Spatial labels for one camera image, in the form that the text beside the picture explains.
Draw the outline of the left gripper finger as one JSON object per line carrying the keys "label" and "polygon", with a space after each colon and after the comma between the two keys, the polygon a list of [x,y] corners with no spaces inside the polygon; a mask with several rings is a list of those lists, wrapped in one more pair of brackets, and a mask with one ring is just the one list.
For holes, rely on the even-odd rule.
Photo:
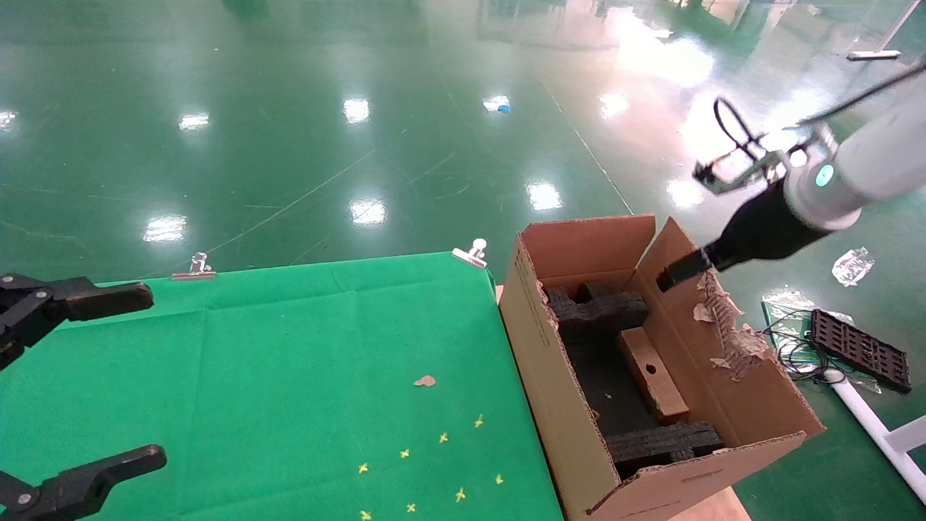
{"label": "left gripper finger", "polygon": [[1,369],[63,322],[89,322],[152,307],[151,288],[141,281],[99,287],[83,276],[42,281],[2,274]]}
{"label": "left gripper finger", "polygon": [[166,466],[166,452],[147,445],[97,459],[33,487],[1,473],[2,520],[79,520],[99,512],[112,488]]}

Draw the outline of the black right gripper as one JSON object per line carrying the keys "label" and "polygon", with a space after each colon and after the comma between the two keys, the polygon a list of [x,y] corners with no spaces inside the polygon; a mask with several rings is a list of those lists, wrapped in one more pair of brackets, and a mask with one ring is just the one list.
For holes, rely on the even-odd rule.
{"label": "black right gripper", "polygon": [[753,260],[783,260],[827,237],[826,231],[810,227],[791,211],[784,185],[774,182],[745,201],[732,214],[719,238],[668,264],[658,274],[658,289],[668,292],[712,267],[725,271]]}

